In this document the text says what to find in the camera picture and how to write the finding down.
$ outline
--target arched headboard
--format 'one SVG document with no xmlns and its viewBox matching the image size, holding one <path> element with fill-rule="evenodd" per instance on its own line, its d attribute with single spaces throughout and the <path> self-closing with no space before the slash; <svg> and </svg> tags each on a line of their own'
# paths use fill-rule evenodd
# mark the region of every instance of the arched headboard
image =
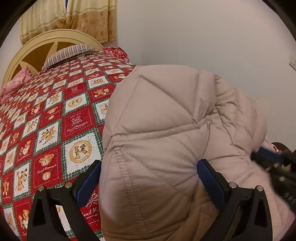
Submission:
<svg viewBox="0 0 296 241">
<path fill-rule="evenodd" d="M 37 74 L 47 58 L 58 50 L 74 44 L 88 44 L 96 51 L 103 49 L 93 37 L 77 30 L 56 29 L 42 33 L 27 42 L 15 55 L 7 68 L 2 86 L 26 66 L 32 74 Z"/>
</svg>

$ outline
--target metal screw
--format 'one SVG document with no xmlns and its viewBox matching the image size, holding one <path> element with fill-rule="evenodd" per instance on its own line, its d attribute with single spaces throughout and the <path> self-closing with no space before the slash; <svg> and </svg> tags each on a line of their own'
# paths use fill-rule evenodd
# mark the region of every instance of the metal screw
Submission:
<svg viewBox="0 0 296 241">
<path fill-rule="evenodd" d="M 279 181 L 280 182 L 283 182 L 283 181 L 285 181 L 286 180 L 286 177 L 284 177 L 284 176 L 281 176 L 280 178 L 279 178 Z"/>
<path fill-rule="evenodd" d="M 44 190 L 44 186 L 39 186 L 39 187 L 38 187 L 38 191 L 39 191 L 39 192 L 42 192 L 43 190 Z"/>
<path fill-rule="evenodd" d="M 230 182 L 230 183 L 229 183 L 229 186 L 230 186 L 231 188 L 236 188 L 236 187 L 237 187 L 237 184 L 234 183 L 234 182 Z"/>
<path fill-rule="evenodd" d="M 262 186 L 257 186 L 257 190 L 258 190 L 259 192 L 262 192 L 264 189 L 263 189 Z"/>
<path fill-rule="evenodd" d="M 70 187 L 72 187 L 72 185 L 73 184 L 71 182 L 68 182 L 68 183 L 65 184 L 65 188 L 70 188 Z"/>
</svg>

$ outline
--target yellow curtain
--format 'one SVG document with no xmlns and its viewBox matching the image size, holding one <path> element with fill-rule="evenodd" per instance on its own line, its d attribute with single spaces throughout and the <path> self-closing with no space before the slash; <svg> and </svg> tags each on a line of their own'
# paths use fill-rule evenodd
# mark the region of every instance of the yellow curtain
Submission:
<svg viewBox="0 0 296 241">
<path fill-rule="evenodd" d="M 21 41 L 25 44 L 43 32 L 70 28 L 84 32 L 100 43 L 116 38 L 115 0 L 38 0 L 20 18 Z"/>
</svg>

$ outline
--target bedsheet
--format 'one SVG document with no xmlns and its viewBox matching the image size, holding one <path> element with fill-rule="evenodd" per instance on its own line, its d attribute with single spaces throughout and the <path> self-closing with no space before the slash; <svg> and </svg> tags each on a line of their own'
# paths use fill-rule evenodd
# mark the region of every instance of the bedsheet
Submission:
<svg viewBox="0 0 296 241">
<path fill-rule="evenodd" d="M 82 56 L 40 72 L 0 106 L 0 212 L 21 240 L 37 188 L 60 187 L 102 159 L 109 98 L 134 67 L 102 53 Z M 102 238 L 97 188 L 81 212 Z"/>
</svg>

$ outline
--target wall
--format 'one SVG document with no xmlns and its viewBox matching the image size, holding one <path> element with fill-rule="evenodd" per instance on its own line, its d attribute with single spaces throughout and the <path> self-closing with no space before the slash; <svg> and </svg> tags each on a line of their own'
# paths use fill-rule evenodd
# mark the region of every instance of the wall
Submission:
<svg viewBox="0 0 296 241">
<path fill-rule="evenodd" d="M 17 28 L 8 38 L 19 39 Z M 260 97 L 270 139 L 296 148 L 296 71 L 289 66 L 296 42 L 261 0 L 119 0 L 117 28 L 112 44 L 135 64 L 205 69 Z M 20 46 L 12 38 L 5 43 L 0 58 L 10 62 Z"/>
</svg>

